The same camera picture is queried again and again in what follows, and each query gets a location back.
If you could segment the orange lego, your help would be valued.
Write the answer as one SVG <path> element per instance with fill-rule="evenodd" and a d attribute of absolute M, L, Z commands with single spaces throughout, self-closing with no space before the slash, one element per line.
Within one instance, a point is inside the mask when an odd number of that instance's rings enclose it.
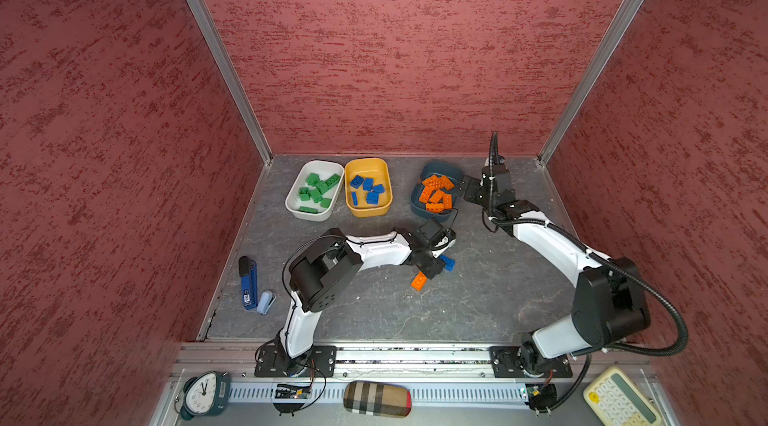
<path fill-rule="evenodd" d="M 410 285 L 414 290 L 421 291 L 427 282 L 428 282 L 427 276 L 424 273 L 419 272 L 411 281 Z"/>
<path fill-rule="evenodd" d="M 439 178 L 439 187 L 445 190 L 452 190 L 455 185 L 448 177 L 442 176 Z"/>
<path fill-rule="evenodd" d="M 442 203 L 429 203 L 426 204 L 426 210 L 432 214 L 440 214 L 445 210 Z"/>
<path fill-rule="evenodd" d="M 434 189 L 432 187 L 424 187 L 422 193 L 419 196 L 419 202 L 422 204 L 427 204 L 433 193 Z"/>
<path fill-rule="evenodd" d="M 444 211 L 449 211 L 453 208 L 453 196 L 445 194 L 442 198 L 442 205 Z"/>
<path fill-rule="evenodd" d="M 436 190 L 429 198 L 430 204 L 439 204 L 442 202 L 442 198 L 446 193 L 443 190 Z"/>
<path fill-rule="evenodd" d="M 422 181 L 425 187 L 436 187 L 440 184 L 441 178 L 438 175 L 432 175 L 429 178 Z"/>

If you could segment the blue lego pair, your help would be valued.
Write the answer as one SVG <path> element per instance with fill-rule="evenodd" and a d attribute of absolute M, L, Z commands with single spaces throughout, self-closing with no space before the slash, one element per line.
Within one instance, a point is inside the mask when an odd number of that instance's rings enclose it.
<path fill-rule="evenodd" d="M 447 257 L 445 255 L 440 255 L 439 259 L 444 263 L 444 270 L 445 271 L 452 272 L 454 270 L 455 265 L 456 265 L 456 261 L 455 260 L 453 260 L 453 259 L 451 259 L 451 258 L 449 258 L 449 257 Z"/>

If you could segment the green lego cluster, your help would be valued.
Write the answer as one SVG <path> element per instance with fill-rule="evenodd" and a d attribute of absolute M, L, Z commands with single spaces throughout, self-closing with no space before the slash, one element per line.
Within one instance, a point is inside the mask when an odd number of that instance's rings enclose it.
<path fill-rule="evenodd" d="M 328 185 L 324 181 L 318 181 L 315 187 L 321 194 L 325 194 L 329 189 Z"/>
<path fill-rule="evenodd" d="M 299 199 L 301 201 L 310 201 L 311 200 L 310 189 L 308 187 L 301 187 L 299 189 Z"/>

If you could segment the green lego cluster top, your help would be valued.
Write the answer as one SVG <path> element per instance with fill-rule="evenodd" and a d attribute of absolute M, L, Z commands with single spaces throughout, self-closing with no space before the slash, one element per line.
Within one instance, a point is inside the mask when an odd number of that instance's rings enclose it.
<path fill-rule="evenodd" d="M 311 200 L 310 189 L 308 187 L 301 187 L 299 189 L 299 199 L 301 201 L 310 201 Z"/>

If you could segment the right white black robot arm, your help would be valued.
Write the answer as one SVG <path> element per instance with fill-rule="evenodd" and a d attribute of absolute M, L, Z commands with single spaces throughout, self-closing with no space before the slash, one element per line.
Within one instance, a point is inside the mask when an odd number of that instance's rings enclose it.
<path fill-rule="evenodd" d="M 541 376 L 568 354 L 600 350 L 651 325 L 645 289 L 627 278 L 639 274 L 634 263 L 585 246 L 538 207 L 517 199 L 506 168 L 486 166 L 480 178 L 466 176 L 458 189 L 495 228 L 533 248 L 575 288 L 570 313 L 522 341 L 518 361 L 525 373 Z"/>

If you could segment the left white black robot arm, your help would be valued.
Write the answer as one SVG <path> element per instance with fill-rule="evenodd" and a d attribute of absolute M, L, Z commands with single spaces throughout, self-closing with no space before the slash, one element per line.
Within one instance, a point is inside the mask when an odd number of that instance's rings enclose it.
<path fill-rule="evenodd" d="M 283 357 L 296 360 L 313 348 L 321 313 L 346 290 L 355 276 L 380 267 L 411 266 L 430 280 L 446 268 L 444 253 L 457 234 L 430 219 L 414 230 L 397 227 L 373 237 L 327 230 L 300 248 L 284 267 L 290 306 L 276 344 Z"/>

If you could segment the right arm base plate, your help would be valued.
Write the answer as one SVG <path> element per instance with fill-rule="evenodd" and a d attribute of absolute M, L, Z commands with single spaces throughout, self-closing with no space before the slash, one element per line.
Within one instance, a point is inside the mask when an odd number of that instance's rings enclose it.
<path fill-rule="evenodd" d="M 573 376 L 566 356 L 544 358 L 532 343 L 522 346 L 491 346 L 488 348 L 494 377 L 547 379 Z"/>

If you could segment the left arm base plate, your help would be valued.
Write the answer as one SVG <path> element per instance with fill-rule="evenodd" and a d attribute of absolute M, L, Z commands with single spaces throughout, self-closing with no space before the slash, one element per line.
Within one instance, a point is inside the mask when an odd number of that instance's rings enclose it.
<path fill-rule="evenodd" d="M 284 348 L 265 344 L 255 352 L 254 376 L 257 378 L 309 378 L 317 375 L 330 378 L 334 374 L 337 348 L 314 346 L 296 358 L 290 358 Z"/>

